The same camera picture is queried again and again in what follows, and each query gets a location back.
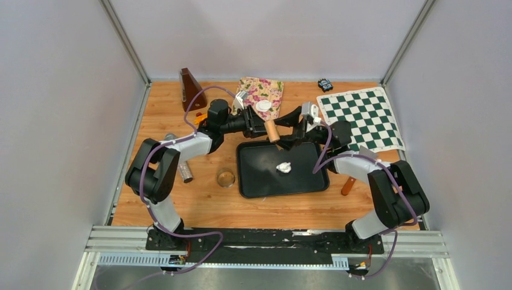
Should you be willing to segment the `wooden pastry roller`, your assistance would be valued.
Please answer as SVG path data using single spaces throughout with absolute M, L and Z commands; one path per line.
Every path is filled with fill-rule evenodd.
M 274 120 L 268 120 L 264 122 L 264 127 L 267 133 L 267 137 L 271 143 L 276 143 L 280 140 L 280 134 Z

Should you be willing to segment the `black baking tray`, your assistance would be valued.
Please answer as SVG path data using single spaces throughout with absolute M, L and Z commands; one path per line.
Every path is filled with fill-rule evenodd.
M 238 189 L 246 199 L 321 192 L 330 180 L 325 169 L 313 173 L 320 146 L 302 143 L 291 150 L 268 141 L 241 143 L 236 149 Z

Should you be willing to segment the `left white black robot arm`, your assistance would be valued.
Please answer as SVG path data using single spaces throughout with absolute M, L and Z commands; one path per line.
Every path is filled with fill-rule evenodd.
M 246 138 L 265 136 L 264 120 L 251 106 L 232 114 L 226 100 L 215 99 L 192 134 L 170 141 L 148 138 L 142 142 L 126 172 L 125 183 L 147 207 L 169 249 L 179 249 L 187 237 L 170 194 L 179 165 L 215 152 L 226 134 L 237 132 Z

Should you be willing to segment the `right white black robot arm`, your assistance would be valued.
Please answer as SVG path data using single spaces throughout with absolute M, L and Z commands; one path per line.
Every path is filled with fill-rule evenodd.
M 273 123 L 293 129 L 290 135 L 270 139 L 283 149 L 289 150 L 305 141 L 323 146 L 314 173 L 328 168 L 369 186 L 373 209 L 346 226 L 348 233 L 344 238 L 350 251 L 362 251 L 368 246 L 369 238 L 376 235 L 416 225 L 419 216 L 429 211 L 429 201 L 409 163 L 378 161 L 360 150 L 348 148 L 352 137 L 349 121 L 327 124 L 318 117 L 317 106 L 304 103 Z

